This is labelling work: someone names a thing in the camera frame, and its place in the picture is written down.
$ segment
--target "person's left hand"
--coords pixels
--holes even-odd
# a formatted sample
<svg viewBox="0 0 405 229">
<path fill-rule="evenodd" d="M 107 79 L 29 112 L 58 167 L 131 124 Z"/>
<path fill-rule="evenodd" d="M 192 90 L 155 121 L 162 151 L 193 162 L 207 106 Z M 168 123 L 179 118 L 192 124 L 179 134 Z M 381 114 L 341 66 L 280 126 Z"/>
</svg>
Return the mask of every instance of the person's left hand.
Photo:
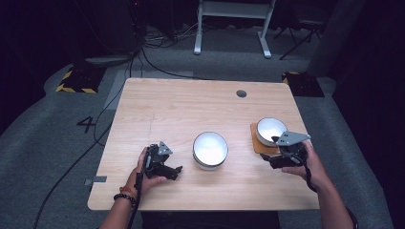
<svg viewBox="0 0 405 229">
<path fill-rule="evenodd" d="M 127 183 L 125 185 L 126 187 L 131 188 L 131 190 L 133 191 L 134 194 L 137 193 L 137 190 L 134 188 L 135 182 L 137 181 L 137 173 L 140 173 L 140 170 L 142 168 L 143 160 L 145 159 L 145 156 L 146 156 L 146 147 L 143 148 L 142 153 L 139 155 L 138 165 L 132 171 L 131 175 L 128 177 Z M 142 194 L 145 194 L 150 188 L 152 188 L 156 184 L 161 183 L 161 182 L 163 182 L 165 180 L 167 180 L 166 177 L 148 178 L 148 177 L 144 176 L 143 182 L 142 182 L 142 189 L 140 190 L 140 192 Z"/>
</svg>

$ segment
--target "bracelet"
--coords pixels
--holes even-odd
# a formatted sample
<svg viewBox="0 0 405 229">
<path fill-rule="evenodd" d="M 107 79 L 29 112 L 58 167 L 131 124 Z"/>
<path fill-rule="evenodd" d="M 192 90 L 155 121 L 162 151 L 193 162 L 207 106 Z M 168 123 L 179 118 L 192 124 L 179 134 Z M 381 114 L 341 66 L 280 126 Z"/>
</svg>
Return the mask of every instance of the bracelet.
<svg viewBox="0 0 405 229">
<path fill-rule="evenodd" d="M 114 196 L 114 200 L 117 200 L 117 198 L 126 198 L 126 199 L 130 200 L 133 207 L 135 207 L 135 205 L 137 205 L 137 201 L 131 196 L 128 196 L 125 194 L 117 194 Z"/>
<path fill-rule="evenodd" d="M 131 194 L 131 197 L 136 198 L 135 194 L 132 192 L 131 188 L 128 188 L 127 186 L 119 187 L 120 192 L 128 192 Z"/>
</svg>

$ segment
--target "number 4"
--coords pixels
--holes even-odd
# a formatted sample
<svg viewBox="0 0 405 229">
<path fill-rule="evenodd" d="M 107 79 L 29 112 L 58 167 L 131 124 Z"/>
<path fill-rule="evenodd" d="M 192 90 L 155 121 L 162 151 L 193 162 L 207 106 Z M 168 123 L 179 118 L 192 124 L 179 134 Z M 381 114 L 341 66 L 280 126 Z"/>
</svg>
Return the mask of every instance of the number 4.
<svg viewBox="0 0 405 229">
<path fill-rule="evenodd" d="M 95 123 L 92 123 L 93 118 L 91 116 L 86 117 L 85 119 L 77 122 L 76 126 L 86 126 L 86 130 L 84 131 L 85 134 L 87 134 L 87 132 L 89 132 L 89 128 L 91 126 L 95 126 Z"/>
</svg>

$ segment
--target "table top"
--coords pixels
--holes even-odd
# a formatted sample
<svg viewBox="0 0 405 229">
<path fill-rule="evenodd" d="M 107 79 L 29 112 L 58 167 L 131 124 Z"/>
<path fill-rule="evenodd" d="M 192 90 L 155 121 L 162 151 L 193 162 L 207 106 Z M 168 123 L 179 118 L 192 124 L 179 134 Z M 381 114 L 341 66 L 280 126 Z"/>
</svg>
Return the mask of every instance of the table top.
<svg viewBox="0 0 405 229">
<path fill-rule="evenodd" d="M 246 97 L 237 96 L 237 91 Z M 298 176 L 272 169 L 253 150 L 250 125 L 263 117 L 282 120 L 290 131 L 307 132 L 287 84 L 188 79 L 126 81 L 88 206 L 109 210 L 142 149 L 163 141 L 173 154 L 165 165 L 183 166 L 142 195 L 141 211 L 319 209 L 318 198 Z M 201 169 L 195 138 L 215 132 L 227 143 L 225 162 Z"/>
</svg>

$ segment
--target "hazard tape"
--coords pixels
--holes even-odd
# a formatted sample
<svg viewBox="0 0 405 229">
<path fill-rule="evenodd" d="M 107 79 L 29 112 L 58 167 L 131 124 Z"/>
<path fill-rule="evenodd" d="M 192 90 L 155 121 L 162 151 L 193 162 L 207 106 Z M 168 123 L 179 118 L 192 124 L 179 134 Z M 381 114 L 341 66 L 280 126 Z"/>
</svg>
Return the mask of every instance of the hazard tape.
<svg viewBox="0 0 405 229">
<path fill-rule="evenodd" d="M 286 72 L 286 73 L 283 73 L 282 75 L 281 75 L 281 79 L 283 80 L 283 83 L 285 83 L 285 84 L 288 84 L 288 78 L 287 78 L 287 74 L 300 74 L 300 73 L 297 73 L 297 72 Z"/>
<path fill-rule="evenodd" d="M 57 92 L 65 92 L 65 93 L 89 93 L 89 94 L 96 94 L 97 91 L 92 88 L 75 88 L 75 87 L 65 87 L 65 84 L 68 80 L 71 79 L 71 75 L 73 72 L 73 68 L 70 68 L 67 73 L 60 81 L 59 86 L 56 88 Z"/>
</svg>

